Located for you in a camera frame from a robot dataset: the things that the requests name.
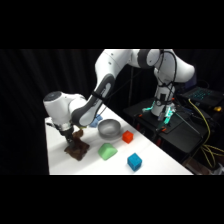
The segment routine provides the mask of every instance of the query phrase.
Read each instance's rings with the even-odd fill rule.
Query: cube
[[[128,158],[128,165],[135,172],[141,167],[142,159],[136,153],[134,153]]]
[[[115,149],[111,144],[106,143],[103,144],[102,147],[99,149],[98,154],[103,160],[108,160],[117,152],[117,149]]]
[[[133,138],[134,134],[129,131],[126,131],[122,136],[122,140],[128,144],[133,140]]]

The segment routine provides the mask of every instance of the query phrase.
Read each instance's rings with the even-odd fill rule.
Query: red cube
[[[133,140],[133,138],[134,134],[129,131],[126,131],[122,136],[122,140],[128,144]]]

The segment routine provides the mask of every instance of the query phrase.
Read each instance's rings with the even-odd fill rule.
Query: green cube
[[[115,149],[111,144],[106,143],[103,144],[102,147],[99,149],[98,153],[100,155],[100,157],[103,160],[108,160],[110,159],[112,156],[114,156],[117,153],[117,149]]]

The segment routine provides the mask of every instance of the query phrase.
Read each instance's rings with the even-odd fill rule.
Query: blue cube
[[[137,171],[142,165],[142,160],[136,153],[134,153],[128,158],[128,165],[132,168],[133,171]]]

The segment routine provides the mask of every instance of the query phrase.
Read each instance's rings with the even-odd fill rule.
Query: table surface
[[[136,114],[142,113],[143,108],[151,107],[150,105],[152,105],[153,100],[154,99],[143,101],[139,104],[125,109],[124,112],[128,116],[134,118]],[[149,128],[150,130],[155,130],[155,127],[153,127],[150,123],[144,121],[143,119],[137,118],[136,120],[143,126]],[[207,135],[208,130],[206,126],[195,124],[191,121],[188,121],[188,123],[193,126],[197,131],[199,131],[202,136]],[[184,122],[182,122],[182,124],[172,130],[170,133],[160,133],[159,136],[184,153],[191,153],[201,141],[201,137]]]
[[[102,117],[119,121],[122,133],[127,130],[132,132],[134,140],[130,144],[123,142],[121,138],[104,140],[99,136],[97,128],[88,127],[84,129],[81,140],[90,145],[90,150],[83,160],[78,162],[65,154],[64,149],[67,147],[65,138],[56,129],[46,125],[51,175],[192,175],[109,108]],[[118,150],[118,153],[108,161],[104,161],[98,155],[98,150],[104,143],[111,143]],[[142,167],[137,172],[132,171],[127,164],[127,158],[134,153],[143,160]]]

